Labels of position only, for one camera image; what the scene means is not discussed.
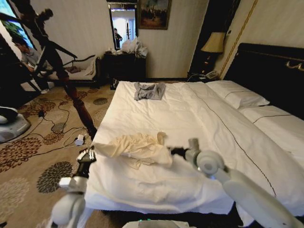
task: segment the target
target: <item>lamp shade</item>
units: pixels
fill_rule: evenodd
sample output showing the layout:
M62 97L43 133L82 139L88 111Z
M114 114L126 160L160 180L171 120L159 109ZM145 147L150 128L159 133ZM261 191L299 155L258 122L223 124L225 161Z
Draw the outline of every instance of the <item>lamp shade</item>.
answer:
M205 52L221 53L224 51L224 32L212 32L207 43L201 49Z

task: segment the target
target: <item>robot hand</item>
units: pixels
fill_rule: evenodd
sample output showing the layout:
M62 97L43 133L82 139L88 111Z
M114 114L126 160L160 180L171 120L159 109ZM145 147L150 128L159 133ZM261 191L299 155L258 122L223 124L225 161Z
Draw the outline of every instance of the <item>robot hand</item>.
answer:
M89 178L89 168L96 161L94 147L82 151L77 157L77 161L79 167L76 174L72 178L61 178L59 182L59 186L66 189L67 194L54 205L47 228L56 228L61 225L67 225L67 228L76 228L86 207L84 194Z

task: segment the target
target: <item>white pillow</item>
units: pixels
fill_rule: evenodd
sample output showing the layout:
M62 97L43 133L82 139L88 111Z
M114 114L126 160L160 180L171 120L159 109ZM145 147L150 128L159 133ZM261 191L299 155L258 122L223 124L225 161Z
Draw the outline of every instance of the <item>white pillow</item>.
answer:
M274 106L243 107L239 111L283 150L304 159L304 121Z
M264 97L232 81L214 81L206 83L214 92L232 107L268 105Z

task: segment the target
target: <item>cream cloth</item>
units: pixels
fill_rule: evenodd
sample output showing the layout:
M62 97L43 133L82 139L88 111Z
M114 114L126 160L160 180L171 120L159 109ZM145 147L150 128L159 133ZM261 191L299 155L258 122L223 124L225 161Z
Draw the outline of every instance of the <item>cream cloth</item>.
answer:
M107 157L126 156L125 162L132 168L139 169L141 164L158 163L165 167L172 165L172 156L164 146L164 132L158 132L157 137L149 134L122 135L109 144L93 143L95 152Z

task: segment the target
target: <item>picture frame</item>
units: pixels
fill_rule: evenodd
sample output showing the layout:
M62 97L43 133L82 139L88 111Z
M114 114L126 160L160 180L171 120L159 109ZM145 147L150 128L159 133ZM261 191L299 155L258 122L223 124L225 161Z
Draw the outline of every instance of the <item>picture frame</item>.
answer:
M138 25L140 29L168 29L171 0L139 0Z

